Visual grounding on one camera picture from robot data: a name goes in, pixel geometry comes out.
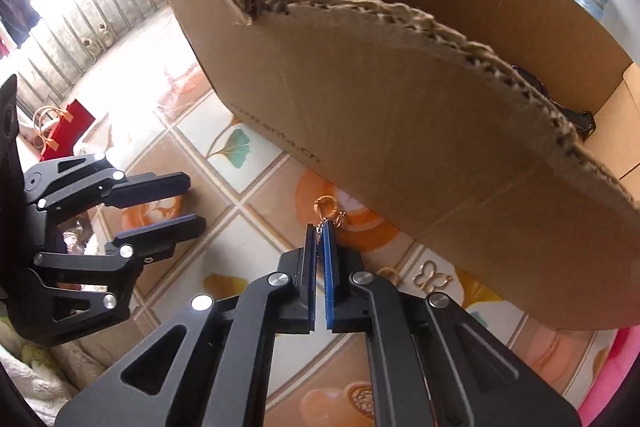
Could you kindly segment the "gold butterfly brooch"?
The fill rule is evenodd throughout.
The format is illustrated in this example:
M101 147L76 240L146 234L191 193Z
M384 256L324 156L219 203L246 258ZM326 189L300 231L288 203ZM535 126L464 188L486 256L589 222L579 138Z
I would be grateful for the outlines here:
M424 294L431 294L434 291L443 291L453 280L451 275L440 272L433 260L427 259L420 265L412 283Z

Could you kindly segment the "pink floral blanket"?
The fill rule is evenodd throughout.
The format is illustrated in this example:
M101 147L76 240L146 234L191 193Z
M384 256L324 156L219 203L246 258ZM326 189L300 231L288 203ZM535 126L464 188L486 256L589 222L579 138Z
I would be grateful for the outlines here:
M608 355L604 359L599 375L594 380L578 414L582 425L589 426L613 399L631 366L639 354L639 326L620 329Z

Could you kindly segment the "purple kids smartwatch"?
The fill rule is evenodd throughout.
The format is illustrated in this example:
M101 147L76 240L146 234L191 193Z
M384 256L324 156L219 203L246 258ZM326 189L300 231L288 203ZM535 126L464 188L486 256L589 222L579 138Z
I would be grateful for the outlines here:
M575 127L577 134L580 136L582 141L587 140L590 135L596 131L597 124L593 113L588 112L588 110L585 110L585 112L575 112L573 109L563 106L552 98L546 86L531 72L527 72L526 69L521 68L518 65L513 65L512 68L529 84L529 86L532 86L554 105L554 107Z

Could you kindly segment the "red gift bag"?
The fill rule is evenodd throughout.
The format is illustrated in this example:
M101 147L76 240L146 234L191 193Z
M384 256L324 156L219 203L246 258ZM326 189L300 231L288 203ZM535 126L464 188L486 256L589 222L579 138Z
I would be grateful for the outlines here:
M56 121L48 131L44 131L42 121L50 113L56 117ZM96 117L77 98L64 108L54 105L39 107L34 116L32 116L32 124L36 135L39 136L43 143L40 160L46 161L73 156L75 144L95 121Z

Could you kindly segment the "gold ring earring with charm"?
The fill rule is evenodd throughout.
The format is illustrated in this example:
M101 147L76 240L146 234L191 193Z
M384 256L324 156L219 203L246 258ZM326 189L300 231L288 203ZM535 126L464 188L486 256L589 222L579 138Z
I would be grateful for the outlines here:
M318 234L321 234L326 222L331 222L334 228L341 228L347 216L338 200L329 194L321 195L314 201L314 212L319 219L316 226Z

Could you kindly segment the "brown cardboard box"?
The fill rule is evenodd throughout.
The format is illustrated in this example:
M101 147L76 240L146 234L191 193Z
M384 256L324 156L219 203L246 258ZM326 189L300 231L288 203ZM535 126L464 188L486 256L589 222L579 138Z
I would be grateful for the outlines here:
M221 102L302 164L544 325L638 323L639 69L575 1L168 2Z

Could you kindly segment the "patterned tablecloth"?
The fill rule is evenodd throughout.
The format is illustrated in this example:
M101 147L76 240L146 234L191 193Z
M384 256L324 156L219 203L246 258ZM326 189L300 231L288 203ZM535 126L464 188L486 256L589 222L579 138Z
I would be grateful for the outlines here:
M542 325L284 153L194 60L84 80L136 266L109 369L60 426L582 426L616 332Z

